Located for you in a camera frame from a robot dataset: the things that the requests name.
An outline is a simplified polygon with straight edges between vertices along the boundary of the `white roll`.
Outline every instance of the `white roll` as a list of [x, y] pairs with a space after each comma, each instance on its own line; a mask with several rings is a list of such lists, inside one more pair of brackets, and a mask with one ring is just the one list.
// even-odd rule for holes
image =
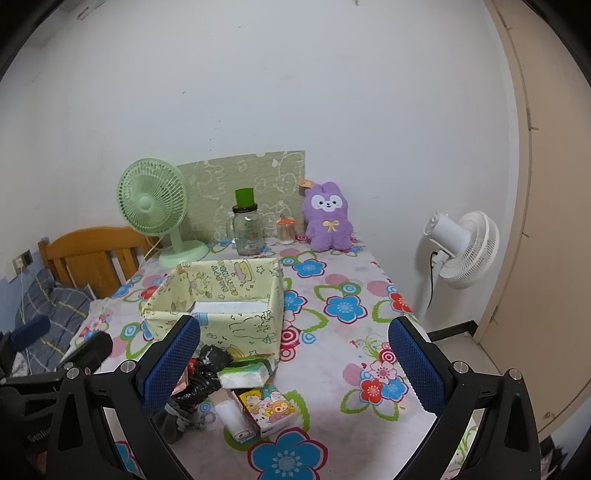
[[242, 443], [256, 436], [254, 426], [234, 400], [226, 400], [214, 408], [234, 440]]

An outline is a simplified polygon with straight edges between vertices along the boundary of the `door frame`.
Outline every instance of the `door frame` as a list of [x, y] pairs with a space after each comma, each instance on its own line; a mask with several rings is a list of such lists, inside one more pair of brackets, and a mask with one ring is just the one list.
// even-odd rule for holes
[[[486, 330], [491, 322], [494, 322], [494, 315], [496, 308], [501, 302], [506, 286], [508, 284], [509, 276], [513, 270], [517, 260], [517, 253], [521, 244], [523, 228], [525, 225], [525, 217], [528, 205], [528, 195], [530, 190], [531, 180], [531, 163], [532, 163], [532, 143], [531, 143], [531, 120], [529, 102], [527, 98], [527, 91], [525, 89], [525, 80], [517, 55], [517, 49], [511, 37], [512, 27], [508, 27], [503, 18], [503, 8], [507, 2], [521, 2], [522, 0], [484, 0], [484, 3], [491, 14], [495, 23], [496, 29], [501, 38], [503, 48], [509, 63], [509, 71], [513, 81], [513, 89], [515, 92], [515, 101], [517, 103], [517, 118], [519, 128], [519, 178], [517, 184], [517, 198], [515, 201], [515, 212], [513, 223], [511, 225], [511, 232], [509, 234], [509, 241], [503, 259], [501, 270], [499, 272], [495, 288], [486, 306], [486, 310], [482, 315], [478, 329], [474, 335], [474, 341], [480, 343], [484, 337]], [[556, 415], [556, 417], [542, 430], [538, 432], [538, 437], [542, 440], [552, 434], [558, 427], [560, 427], [570, 416], [575, 413], [578, 408], [591, 397], [591, 380], [583, 387], [583, 389], [575, 396], [567, 407]]]

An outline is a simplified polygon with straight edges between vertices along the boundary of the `pink flower print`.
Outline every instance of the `pink flower print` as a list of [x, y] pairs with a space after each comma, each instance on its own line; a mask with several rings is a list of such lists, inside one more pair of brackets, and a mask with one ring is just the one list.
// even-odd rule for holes
[[376, 360], [369, 366], [369, 369], [374, 378], [377, 378], [384, 384], [390, 383], [390, 380], [396, 378], [396, 370], [390, 362], [380, 362], [379, 360]]

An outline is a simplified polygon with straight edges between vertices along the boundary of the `cable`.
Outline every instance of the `cable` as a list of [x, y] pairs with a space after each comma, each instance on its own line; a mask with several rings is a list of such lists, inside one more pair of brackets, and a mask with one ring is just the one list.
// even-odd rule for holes
[[437, 252], [431, 252], [431, 257], [429, 258], [429, 276], [431, 277], [431, 298], [429, 299], [429, 305], [427, 305], [427, 308], [431, 306], [431, 302], [433, 301], [433, 257], [435, 255], [437, 255]]
[[147, 259], [147, 258], [150, 256], [150, 253], [152, 253], [152, 252], [153, 252], [154, 248], [156, 248], [156, 247], [158, 246], [158, 244], [159, 244], [159, 243], [162, 241], [162, 239], [163, 239], [163, 238], [164, 238], [164, 237], [163, 237], [163, 236], [161, 236], [161, 237], [158, 239], [158, 241], [157, 241], [157, 242], [156, 242], [154, 245], [152, 245], [152, 243], [150, 243], [150, 239], [148, 238], [148, 243], [149, 243], [150, 245], [152, 245], [152, 248], [150, 248], [150, 250], [148, 250], [148, 253], [146, 253], [146, 254], [144, 255], [144, 259], [143, 259], [143, 260], [141, 261], [141, 263], [139, 264], [138, 270], [139, 270], [140, 268], [142, 268], [142, 265], [144, 265], [144, 263], [146, 262], [146, 259]]
[[[24, 275], [23, 270], [21, 270], [21, 320], [22, 324], [25, 325], [25, 285], [22, 283], [22, 276]], [[29, 349], [25, 348], [25, 353], [27, 354], [27, 373], [31, 371], [31, 359], [29, 358]]]

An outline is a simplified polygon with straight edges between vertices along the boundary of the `plush toy face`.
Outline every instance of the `plush toy face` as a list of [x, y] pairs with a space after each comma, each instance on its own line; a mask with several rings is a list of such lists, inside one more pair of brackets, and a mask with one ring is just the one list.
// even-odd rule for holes
[[306, 190], [306, 198], [302, 211], [307, 219], [317, 216], [347, 216], [347, 200], [343, 197], [336, 183], [328, 181], [322, 185], [314, 185]]

